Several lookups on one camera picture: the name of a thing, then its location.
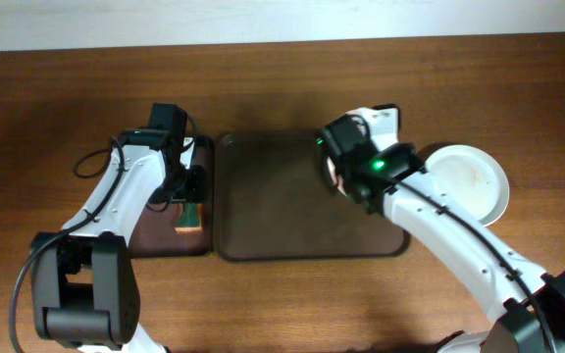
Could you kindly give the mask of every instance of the dark brown tray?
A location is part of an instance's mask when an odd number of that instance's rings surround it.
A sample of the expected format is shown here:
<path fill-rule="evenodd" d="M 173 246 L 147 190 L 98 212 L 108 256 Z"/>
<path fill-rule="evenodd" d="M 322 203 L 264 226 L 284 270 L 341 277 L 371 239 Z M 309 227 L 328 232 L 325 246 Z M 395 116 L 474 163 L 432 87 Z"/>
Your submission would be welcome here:
<path fill-rule="evenodd" d="M 229 261 L 393 257 L 410 236 L 333 195 L 312 132 L 238 133 L 216 148 L 215 251 Z"/>

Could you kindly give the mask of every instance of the white wall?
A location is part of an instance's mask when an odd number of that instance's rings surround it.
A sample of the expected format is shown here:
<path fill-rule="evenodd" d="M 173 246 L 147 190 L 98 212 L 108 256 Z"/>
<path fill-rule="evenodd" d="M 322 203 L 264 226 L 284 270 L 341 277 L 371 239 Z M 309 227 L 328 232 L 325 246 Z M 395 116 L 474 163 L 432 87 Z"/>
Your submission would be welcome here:
<path fill-rule="evenodd" d="M 565 0 L 0 0 L 0 50 L 565 31 Z"/>

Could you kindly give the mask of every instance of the wood grain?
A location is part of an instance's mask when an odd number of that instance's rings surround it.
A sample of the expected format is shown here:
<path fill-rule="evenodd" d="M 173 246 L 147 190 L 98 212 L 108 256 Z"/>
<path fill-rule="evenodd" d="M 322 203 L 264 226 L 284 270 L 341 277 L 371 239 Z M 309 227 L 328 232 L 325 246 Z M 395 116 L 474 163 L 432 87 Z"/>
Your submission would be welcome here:
<path fill-rule="evenodd" d="M 12 285 L 39 230 L 57 229 L 95 181 L 73 162 L 177 102 L 201 130 L 322 126 L 395 102 L 401 139 L 475 145 L 507 172 L 491 228 L 553 274 L 565 270 L 565 33 L 0 53 L 0 352 Z M 488 328 L 467 291 L 420 243 L 393 260 L 229 264 L 139 260 L 141 322 L 174 350 L 345 351 L 433 342 Z M 29 286 L 19 309 L 36 337 Z"/>

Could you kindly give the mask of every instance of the robotic arm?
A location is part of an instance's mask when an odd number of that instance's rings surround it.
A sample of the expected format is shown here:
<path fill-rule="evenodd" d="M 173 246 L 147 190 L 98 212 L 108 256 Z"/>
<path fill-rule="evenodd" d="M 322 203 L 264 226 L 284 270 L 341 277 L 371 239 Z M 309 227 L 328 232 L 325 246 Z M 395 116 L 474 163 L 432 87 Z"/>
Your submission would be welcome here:
<path fill-rule="evenodd" d="M 398 123 L 393 105 L 357 109 L 324 127 L 318 145 L 332 186 L 417 237 L 494 323 L 490 332 L 456 336 L 439 352 L 547 352 L 546 324 L 556 350 L 565 352 L 565 272 L 549 275 L 452 200 L 413 145 L 398 143 Z M 547 322 L 539 321 L 530 305 L 541 307 Z"/>
<path fill-rule="evenodd" d="M 111 151 L 106 173 L 63 228 L 82 223 L 117 180 L 110 198 L 92 222 L 49 247 L 32 269 L 34 322 L 41 338 L 86 353 L 169 352 L 138 323 L 140 297 L 128 244 L 146 204 L 188 198 L 194 150 L 193 138 L 184 137 L 188 119 L 176 105 L 154 104 L 148 126 L 119 136 L 123 147 Z M 40 233 L 32 248 L 54 236 Z M 82 267 L 92 269 L 93 283 L 69 282 L 67 275 Z"/>
<path fill-rule="evenodd" d="M 189 199 L 193 143 L 184 138 L 187 120 L 175 105 L 154 104 L 147 127 L 124 131 L 123 148 L 111 151 L 105 175 L 63 228 L 88 221 L 104 204 L 101 212 L 37 257 L 32 300 L 41 338 L 86 353 L 169 351 L 138 323 L 128 244 L 147 203 Z M 549 275 L 483 227 L 427 172 L 413 145 L 398 142 L 398 128 L 397 107 L 361 108 L 324 127 L 318 145 L 334 186 L 423 242 L 493 323 L 489 332 L 454 335 L 439 352 L 547 352 L 546 331 L 556 351 L 565 353 L 565 272 Z M 32 248 L 56 236 L 40 233 Z M 67 280 L 82 267 L 93 270 L 93 284 Z"/>

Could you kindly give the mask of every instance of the white bowl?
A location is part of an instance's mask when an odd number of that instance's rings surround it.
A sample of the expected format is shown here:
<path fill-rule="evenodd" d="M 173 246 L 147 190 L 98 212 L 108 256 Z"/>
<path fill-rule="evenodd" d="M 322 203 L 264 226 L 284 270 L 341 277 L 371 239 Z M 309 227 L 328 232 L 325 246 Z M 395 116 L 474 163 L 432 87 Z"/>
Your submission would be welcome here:
<path fill-rule="evenodd" d="M 466 145 L 443 147 L 429 157 L 427 169 L 484 226 L 496 222 L 507 209 L 509 181 L 486 152 Z"/>

